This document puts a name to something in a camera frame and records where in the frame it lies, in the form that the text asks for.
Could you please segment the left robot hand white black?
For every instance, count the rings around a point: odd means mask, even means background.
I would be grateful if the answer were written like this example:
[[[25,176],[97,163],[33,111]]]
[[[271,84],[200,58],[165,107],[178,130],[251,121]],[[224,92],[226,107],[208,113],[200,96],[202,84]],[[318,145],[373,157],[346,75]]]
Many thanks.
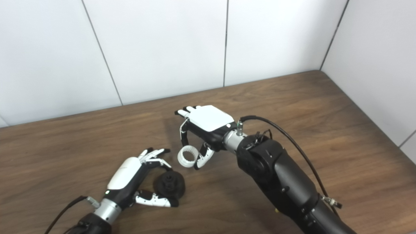
[[[159,155],[169,153],[170,149],[145,149],[139,156],[127,158],[107,185],[104,199],[116,204],[122,210],[134,203],[147,206],[178,207],[179,201],[163,195],[140,190],[139,187],[149,172],[157,167],[172,171],[172,166]]]

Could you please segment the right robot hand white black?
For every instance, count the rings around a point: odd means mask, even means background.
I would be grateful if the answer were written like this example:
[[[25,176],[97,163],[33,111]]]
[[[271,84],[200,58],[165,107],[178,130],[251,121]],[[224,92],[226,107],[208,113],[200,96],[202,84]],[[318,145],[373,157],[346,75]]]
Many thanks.
[[[213,105],[187,106],[174,114],[184,119],[179,128],[182,148],[178,153],[178,162],[185,168],[198,170],[215,152],[227,150],[226,136],[237,129],[233,117]],[[202,139],[200,150],[189,144],[188,132]]]

